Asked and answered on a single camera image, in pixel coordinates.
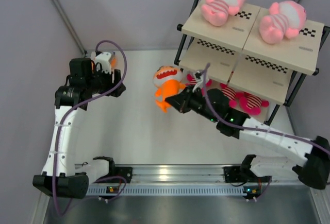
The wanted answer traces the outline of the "orange shark plush purple fin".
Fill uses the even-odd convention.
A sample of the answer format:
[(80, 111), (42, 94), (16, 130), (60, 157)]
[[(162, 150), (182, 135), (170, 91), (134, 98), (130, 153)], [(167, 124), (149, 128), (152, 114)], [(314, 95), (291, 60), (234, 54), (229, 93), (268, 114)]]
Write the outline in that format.
[(111, 57), (110, 65), (111, 65), (111, 70), (114, 71), (114, 69), (117, 67), (117, 57), (116, 56)]

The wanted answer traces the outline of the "hot pink plush with glasses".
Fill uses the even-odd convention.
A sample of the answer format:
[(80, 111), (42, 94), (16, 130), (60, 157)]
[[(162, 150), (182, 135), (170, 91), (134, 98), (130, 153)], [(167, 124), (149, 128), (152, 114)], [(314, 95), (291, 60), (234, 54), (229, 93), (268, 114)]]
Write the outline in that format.
[(204, 87), (204, 81), (202, 76), (196, 76), (199, 73), (188, 73), (186, 75), (186, 86), (193, 86), (193, 91), (202, 90)]

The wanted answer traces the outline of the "light pink striped plush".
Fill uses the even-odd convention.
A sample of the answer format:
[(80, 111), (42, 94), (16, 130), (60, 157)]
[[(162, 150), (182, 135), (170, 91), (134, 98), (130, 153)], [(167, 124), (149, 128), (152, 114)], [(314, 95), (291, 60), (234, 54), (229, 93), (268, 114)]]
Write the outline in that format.
[(203, 18), (213, 26), (224, 25), (229, 16), (235, 16), (246, 0), (205, 0), (201, 5)]

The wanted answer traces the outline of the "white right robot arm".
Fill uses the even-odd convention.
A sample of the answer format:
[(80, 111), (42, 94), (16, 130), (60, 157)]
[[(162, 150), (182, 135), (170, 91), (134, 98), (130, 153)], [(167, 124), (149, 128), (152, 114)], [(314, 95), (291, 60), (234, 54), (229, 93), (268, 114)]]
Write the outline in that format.
[(180, 113), (194, 111), (216, 123), (216, 129), (225, 136), (259, 144), (280, 155), (269, 159), (254, 154), (246, 156), (240, 169), (244, 180), (270, 176), (297, 178), (320, 190), (329, 184), (329, 141), (326, 138), (308, 139), (274, 129), (230, 107), (229, 99), (219, 89), (210, 89), (203, 95), (189, 86), (165, 101)]

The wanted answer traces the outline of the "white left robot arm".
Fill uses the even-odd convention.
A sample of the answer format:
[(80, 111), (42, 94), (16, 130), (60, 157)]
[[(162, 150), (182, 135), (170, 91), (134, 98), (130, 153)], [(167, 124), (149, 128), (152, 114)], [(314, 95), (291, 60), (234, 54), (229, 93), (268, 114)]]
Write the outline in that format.
[(83, 199), (90, 184), (101, 178), (112, 182), (117, 175), (111, 157), (95, 157), (81, 168), (75, 167), (75, 151), (80, 124), (86, 113), (87, 99), (110, 93), (119, 97), (126, 89), (121, 72), (112, 69), (112, 53), (101, 53), (94, 59), (75, 58), (69, 63), (70, 74), (65, 85), (55, 93), (55, 125), (51, 147), (42, 173), (35, 175), (32, 184), (48, 196)]

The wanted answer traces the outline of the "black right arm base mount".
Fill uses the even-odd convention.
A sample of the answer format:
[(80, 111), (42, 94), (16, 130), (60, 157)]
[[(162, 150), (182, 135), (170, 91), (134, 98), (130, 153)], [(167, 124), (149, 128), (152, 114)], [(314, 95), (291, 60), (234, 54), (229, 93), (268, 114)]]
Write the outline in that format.
[(227, 166), (223, 168), (226, 183), (257, 182), (257, 177), (249, 169), (240, 166)]

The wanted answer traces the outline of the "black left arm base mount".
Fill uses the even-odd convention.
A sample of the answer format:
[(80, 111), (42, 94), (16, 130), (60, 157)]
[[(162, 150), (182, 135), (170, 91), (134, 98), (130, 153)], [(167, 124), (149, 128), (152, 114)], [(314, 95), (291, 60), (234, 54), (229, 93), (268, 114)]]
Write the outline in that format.
[(119, 179), (118, 176), (123, 177), (127, 183), (131, 182), (133, 176), (133, 168), (128, 166), (116, 166), (112, 172), (102, 179), (105, 179), (106, 183), (123, 183), (123, 179)]

